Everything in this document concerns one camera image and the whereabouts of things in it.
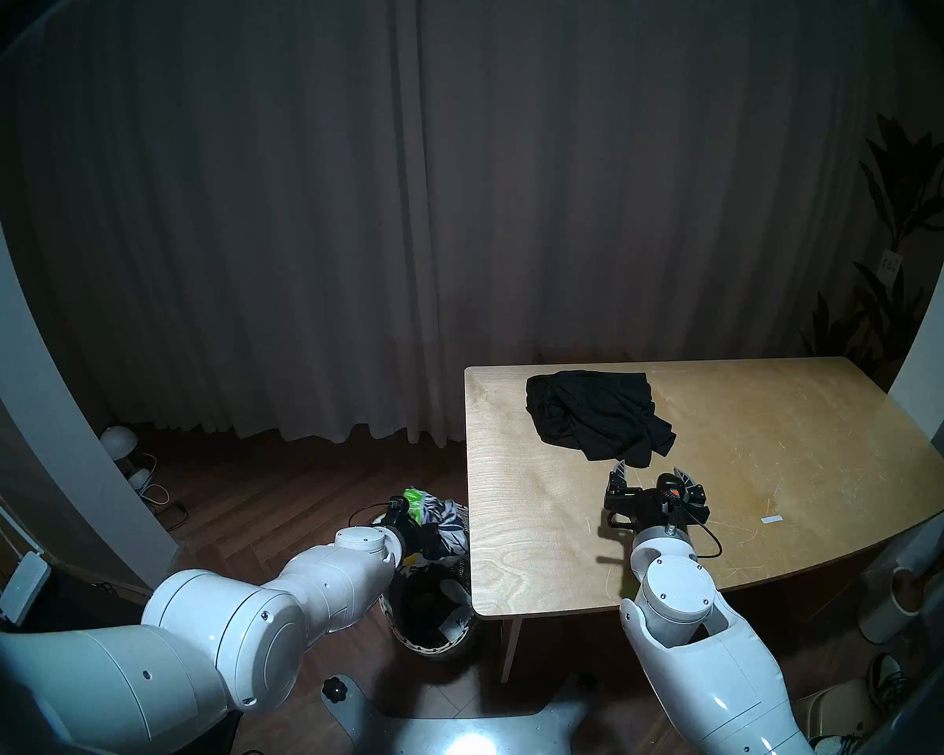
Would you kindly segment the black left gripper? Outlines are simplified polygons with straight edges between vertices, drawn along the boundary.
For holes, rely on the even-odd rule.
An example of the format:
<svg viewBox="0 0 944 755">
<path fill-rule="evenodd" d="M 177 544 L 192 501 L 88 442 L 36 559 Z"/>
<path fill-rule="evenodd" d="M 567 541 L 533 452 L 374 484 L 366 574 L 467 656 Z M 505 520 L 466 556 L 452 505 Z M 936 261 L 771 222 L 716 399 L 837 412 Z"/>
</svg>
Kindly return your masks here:
<svg viewBox="0 0 944 755">
<path fill-rule="evenodd" d="M 423 527 L 409 514 L 409 500 L 403 495 L 394 495 L 387 502 L 383 526 L 398 540 L 398 558 L 414 554 L 428 557 L 427 536 Z"/>
</svg>

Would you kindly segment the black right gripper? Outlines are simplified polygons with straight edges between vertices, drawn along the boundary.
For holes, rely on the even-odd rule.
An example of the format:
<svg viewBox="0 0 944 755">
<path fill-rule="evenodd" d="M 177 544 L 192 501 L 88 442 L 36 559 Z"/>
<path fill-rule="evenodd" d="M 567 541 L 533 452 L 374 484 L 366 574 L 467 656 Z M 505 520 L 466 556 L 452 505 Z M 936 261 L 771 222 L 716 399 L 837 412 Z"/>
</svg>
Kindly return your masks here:
<svg viewBox="0 0 944 755">
<path fill-rule="evenodd" d="M 706 525 L 711 509 L 706 505 L 704 487 L 688 473 L 673 468 L 673 473 L 684 486 L 677 488 L 629 488 L 626 480 L 627 465 L 618 460 L 609 474 L 603 509 L 607 512 L 609 527 L 643 532 L 660 527 L 665 530 L 687 532 L 690 525 Z"/>
</svg>

